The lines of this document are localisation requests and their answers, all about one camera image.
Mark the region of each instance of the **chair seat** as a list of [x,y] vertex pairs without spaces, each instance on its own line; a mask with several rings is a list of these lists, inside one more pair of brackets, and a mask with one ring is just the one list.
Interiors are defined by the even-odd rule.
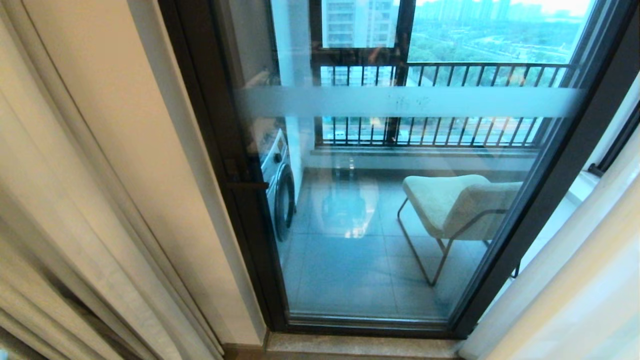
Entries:
[[451,212],[460,193],[473,184],[490,184],[490,182],[480,175],[409,176],[403,181],[403,189],[429,235],[442,239],[448,238],[444,233],[447,215]]

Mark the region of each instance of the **chair backrest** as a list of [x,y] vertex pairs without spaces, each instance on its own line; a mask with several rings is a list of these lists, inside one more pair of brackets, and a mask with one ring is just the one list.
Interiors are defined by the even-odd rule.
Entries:
[[487,210],[507,211],[521,186],[522,183],[490,183],[466,187],[447,215],[443,226],[445,235],[443,237],[451,238],[468,225],[465,231],[455,237],[456,240],[493,239],[504,219],[504,214],[487,213],[475,218]]

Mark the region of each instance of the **washing machine door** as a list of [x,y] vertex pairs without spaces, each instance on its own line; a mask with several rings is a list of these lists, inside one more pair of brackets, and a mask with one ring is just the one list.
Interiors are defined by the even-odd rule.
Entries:
[[295,209],[295,188],[293,183],[293,173],[289,164],[282,165],[276,182],[275,203],[273,209],[273,220],[275,225],[276,238],[278,241],[285,241],[293,219]]

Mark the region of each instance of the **building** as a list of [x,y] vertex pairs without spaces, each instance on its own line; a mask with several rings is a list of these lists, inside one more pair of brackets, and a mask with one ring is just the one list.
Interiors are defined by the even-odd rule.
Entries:
[[509,10],[510,21],[535,22],[542,19],[542,5],[518,3]]
[[323,0],[323,47],[393,47],[393,0]]
[[462,13],[463,2],[462,0],[445,0],[442,4],[442,11],[440,12],[440,21],[457,21],[460,19]]
[[480,20],[484,22],[491,21],[493,13],[493,1],[482,0],[480,4]]
[[415,8],[415,18],[420,20],[440,20],[443,1],[425,1]]
[[496,16],[496,20],[506,21],[508,19],[510,5],[511,0],[500,0],[500,3],[498,4],[498,14]]
[[463,0],[458,20],[460,20],[463,25],[471,25],[475,20],[477,20],[479,12],[480,3],[473,0]]

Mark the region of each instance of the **balcony railing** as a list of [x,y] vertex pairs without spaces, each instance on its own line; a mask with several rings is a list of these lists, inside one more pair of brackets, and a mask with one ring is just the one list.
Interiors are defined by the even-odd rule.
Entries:
[[393,142],[387,141],[390,119],[323,118],[323,141],[338,146],[530,147],[542,118],[400,118]]
[[[404,81],[392,66],[320,68],[322,86],[566,87],[568,64],[409,63]],[[323,117],[317,146],[535,147],[546,118]]]

